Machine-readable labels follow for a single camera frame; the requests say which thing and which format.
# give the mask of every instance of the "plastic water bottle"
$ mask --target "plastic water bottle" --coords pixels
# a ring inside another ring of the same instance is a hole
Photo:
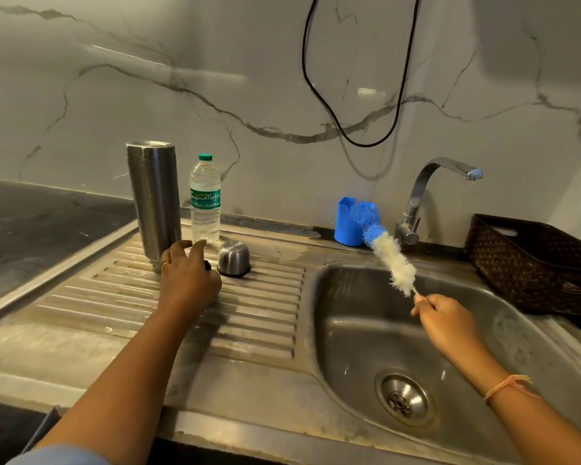
[[[194,242],[219,240],[219,194],[222,182],[213,166],[213,156],[198,155],[198,164],[191,172],[191,238]]]

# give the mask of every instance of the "blue cup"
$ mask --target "blue cup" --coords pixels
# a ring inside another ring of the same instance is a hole
[[[362,227],[351,218],[351,206],[355,203],[353,197],[343,197],[338,202],[336,230],[333,237],[338,243],[346,246],[360,246],[364,240]]]

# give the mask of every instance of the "bottle cleaning brush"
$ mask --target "bottle cleaning brush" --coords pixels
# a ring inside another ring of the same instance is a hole
[[[400,244],[381,225],[379,211],[370,202],[358,202],[351,207],[353,218],[364,231],[364,242],[386,265],[392,275],[392,286],[406,297],[418,293],[414,287],[415,267],[403,255]]]

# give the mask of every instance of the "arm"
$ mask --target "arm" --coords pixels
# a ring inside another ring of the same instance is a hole
[[[435,347],[484,397],[510,375],[488,352],[473,316],[456,300],[416,295],[419,316]],[[528,465],[581,465],[581,433],[543,399],[506,386],[488,400]]]
[[[113,465],[147,461],[172,364],[183,337],[222,282],[204,268],[204,241],[177,242],[164,253],[157,309],[116,359],[35,449],[72,445]]]

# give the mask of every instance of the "faucet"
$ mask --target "faucet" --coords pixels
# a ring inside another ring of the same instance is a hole
[[[451,158],[438,157],[426,163],[422,171],[419,172],[418,178],[415,180],[411,195],[409,196],[409,202],[407,202],[406,208],[404,209],[403,219],[396,225],[396,238],[398,238],[398,241],[408,245],[414,245],[419,241],[419,235],[416,233],[419,217],[416,217],[416,215],[418,214],[419,205],[422,202],[428,180],[437,168],[441,166],[460,174],[463,179],[470,181],[482,179],[483,177],[482,170],[479,168],[452,160]]]

